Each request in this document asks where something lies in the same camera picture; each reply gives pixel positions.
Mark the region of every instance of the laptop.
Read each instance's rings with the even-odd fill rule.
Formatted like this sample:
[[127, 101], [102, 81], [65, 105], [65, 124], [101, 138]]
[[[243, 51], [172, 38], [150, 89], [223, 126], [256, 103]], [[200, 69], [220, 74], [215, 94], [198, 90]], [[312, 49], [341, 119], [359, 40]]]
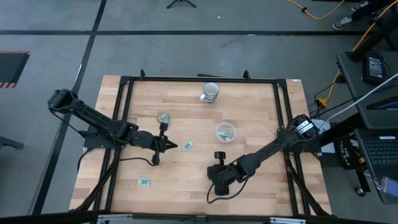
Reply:
[[[398, 129], [355, 129], [354, 135], [363, 151], [372, 179], [384, 176], [398, 181]], [[377, 190], [385, 204], [398, 204], [398, 197]]]

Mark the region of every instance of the black floor stripe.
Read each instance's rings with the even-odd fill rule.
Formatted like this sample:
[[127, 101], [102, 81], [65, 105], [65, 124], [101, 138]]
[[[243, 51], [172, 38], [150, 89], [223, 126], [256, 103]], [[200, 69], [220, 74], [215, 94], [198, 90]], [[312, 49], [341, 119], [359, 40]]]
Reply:
[[[101, 4], [99, 5], [99, 9], [98, 9], [98, 13], [97, 13], [97, 16], [96, 16], [96, 19], [94, 22], [92, 33], [90, 35], [90, 38], [88, 39], [86, 50], [85, 50], [85, 53], [81, 60], [81, 64], [80, 64], [81, 67], [80, 67], [78, 75], [76, 77], [75, 84], [73, 85], [73, 88], [72, 88], [72, 91], [76, 94], [79, 92], [81, 82], [83, 81], [83, 76], [86, 71], [88, 59], [90, 58], [91, 50], [93, 49], [93, 45], [94, 45], [94, 41], [95, 41], [95, 37], [96, 37], [93, 33], [95, 33], [98, 30], [98, 27], [100, 26], [100, 22], [101, 22], [102, 15], [104, 13], [105, 5], [106, 5], [106, 0], [102, 0]], [[63, 118], [65, 119], [66, 122], [69, 122], [71, 115], [66, 114]], [[51, 180], [52, 180], [55, 168], [57, 166], [59, 155], [61, 153], [63, 141], [65, 140], [65, 136], [67, 134], [67, 129], [68, 129], [68, 126], [65, 123], [62, 123], [61, 128], [58, 130], [58, 133], [56, 135], [56, 139], [54, 139], [54, 144], [53, 144], [53, 147], [51, 148], [50, 161], [47, 165], [44, 177], [42, 178], [43, 181], [40, 186], [39, 193], [37, 194], [35, 205], [32, 209], [33, 215], [40, 215], [42, 213], [43, 206], [45, 203], [45, 198], [47, 196], [47, 193], [49, 192]]]
[[0, 35], [261, 35], [261, 36], [359, 36], [365, 31], [271, 31], [271, 30], [0, 30]]
[[90, 30], [0, 30], [0, 35], [91, 35]]
[[96, 35], [299, 35], [299, 36], [351, 36], [365, 31], [260, 31], [260, 30], [102, 30]]

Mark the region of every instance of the green snack packet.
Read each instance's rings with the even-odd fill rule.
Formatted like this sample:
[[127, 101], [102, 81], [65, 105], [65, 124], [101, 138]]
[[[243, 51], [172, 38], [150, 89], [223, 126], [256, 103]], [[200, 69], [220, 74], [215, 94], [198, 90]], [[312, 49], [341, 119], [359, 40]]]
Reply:
[[145, 177], [140, 177], [138, 179], [138, 184], [145, 187], [150, 187], [150, 180]]
[[186, 152], [188, 149], [193, 147], [193, 141], [189, 141], [182, 146], [182, 151]]

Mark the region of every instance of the white mug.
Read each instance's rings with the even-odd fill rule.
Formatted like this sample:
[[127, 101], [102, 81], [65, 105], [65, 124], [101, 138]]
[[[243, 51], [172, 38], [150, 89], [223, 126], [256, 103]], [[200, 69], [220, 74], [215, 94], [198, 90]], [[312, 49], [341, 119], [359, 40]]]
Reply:
[[217, 99], [220, 88], [216, 83], [206, 83], [203, 86], [203, 94], [200, 100], [207, 103], [212, 103]]

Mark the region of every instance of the tripod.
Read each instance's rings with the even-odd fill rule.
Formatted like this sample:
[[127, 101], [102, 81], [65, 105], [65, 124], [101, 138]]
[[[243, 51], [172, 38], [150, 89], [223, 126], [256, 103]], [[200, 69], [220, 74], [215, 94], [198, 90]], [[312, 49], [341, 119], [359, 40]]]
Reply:
[[174, 0], [173, 2], [171, 2], [171, 3], [166, 7], [166, 9], [170, 9], [170, 8], [174, 5], [174, 3], [176, 3], [176, 2], [182, 2], [182, 1], [185, 1], [185, 2], [189, 3], [189, 4], [190, 4], [192, 7], [194, 7], [194, 8], [197, 7], [194, 3], [192, 3], [192, 2], [189, 1], [189, 0]]

